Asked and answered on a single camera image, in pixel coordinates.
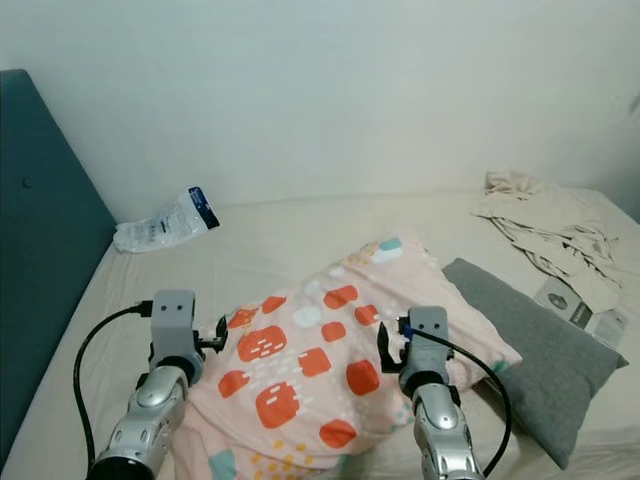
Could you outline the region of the pink orange patterned pillow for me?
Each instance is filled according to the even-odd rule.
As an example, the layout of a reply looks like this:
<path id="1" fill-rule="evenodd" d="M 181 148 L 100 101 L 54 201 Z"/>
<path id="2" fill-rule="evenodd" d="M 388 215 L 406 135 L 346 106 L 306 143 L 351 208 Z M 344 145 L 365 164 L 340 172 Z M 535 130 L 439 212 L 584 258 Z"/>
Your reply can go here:
<path id="1" fill-rule="evenodd" d="M 174 435 L 177 480 L 283 480 L 324 474 L 410 425 L 410 399 L 384 374 L 381 326 L 415 306 L 443 307 L 462 348 L 454 387 L 520 364 L 419 238 L 397 236 L 238 307 L 227 347 L 189 389 Z"/>

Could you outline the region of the grey pillow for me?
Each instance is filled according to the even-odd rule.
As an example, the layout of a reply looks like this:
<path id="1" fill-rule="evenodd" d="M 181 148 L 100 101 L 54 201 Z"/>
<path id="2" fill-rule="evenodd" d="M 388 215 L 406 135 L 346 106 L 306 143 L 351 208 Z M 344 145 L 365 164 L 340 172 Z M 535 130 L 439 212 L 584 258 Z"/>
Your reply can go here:
<path id="1" fill-rule="evenodd" d="M 628 361 L 471 262 L 454 260 L 443 273 L 522 356 L 521 364 L 494 371 L 518 425 L 567 470 L 591 401 Z"/>

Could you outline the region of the clear plastic wipes pack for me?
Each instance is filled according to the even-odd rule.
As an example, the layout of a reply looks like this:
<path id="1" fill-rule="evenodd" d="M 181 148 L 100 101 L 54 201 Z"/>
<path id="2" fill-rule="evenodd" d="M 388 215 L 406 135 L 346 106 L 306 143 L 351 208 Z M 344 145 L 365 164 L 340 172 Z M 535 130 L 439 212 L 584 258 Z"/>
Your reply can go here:
<path id="1" fill-rule="evenodd" d="M 116 225 L 111 244 L 125 253 L 164 250 L 220 227 L 204 191 L 191 186 L 151 218 Z"/>

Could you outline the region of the cream sheeted bed mattress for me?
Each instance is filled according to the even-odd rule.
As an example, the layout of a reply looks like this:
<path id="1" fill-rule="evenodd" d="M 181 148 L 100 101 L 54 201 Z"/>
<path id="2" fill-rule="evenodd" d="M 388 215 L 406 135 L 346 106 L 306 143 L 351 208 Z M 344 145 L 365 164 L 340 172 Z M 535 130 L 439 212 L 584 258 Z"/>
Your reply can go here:
<path id="1" fill-rule="evenodd" d="M 524 431 L 517 431 L 495 476 L 511 480 L 640 480 L 640 224 L 602 193 L 580 189 L 602 220 L 621 271 L 620 342 L 628 362 L 590 403 L 570 467 L 561 470 Z M 177 247 L 148 253 L 109 250 L 61 338 L 15 436 L 1 480 L 83 480 L 87 451 L 74 407 L 72 366 L 84 335 L 109 314 L 163 289 L 196 294 L 196 323 L 215 323 L 241 305 L 343 259 L 367 242 L 412 233 L 440 262 L 465 259 L 517 291 L 545 283 L 524 255 L 488 220 L 476 218 L 475 192 L 305 198 L 220 207 L 220 227 Z"/>

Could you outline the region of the crumpled beige cloth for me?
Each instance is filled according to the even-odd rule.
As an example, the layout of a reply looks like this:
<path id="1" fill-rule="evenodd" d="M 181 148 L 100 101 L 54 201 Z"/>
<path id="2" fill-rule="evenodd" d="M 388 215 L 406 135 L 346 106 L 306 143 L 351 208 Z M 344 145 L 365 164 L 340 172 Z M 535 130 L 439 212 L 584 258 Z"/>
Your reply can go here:
<path id="1" fill-rule="evenodd" d="M 584 197 L 527 173 L 489 172 L 470 212 L 489 220 L 535 268 L 568 285 L 591 310 L 620 306 L 614 238 Z"/>

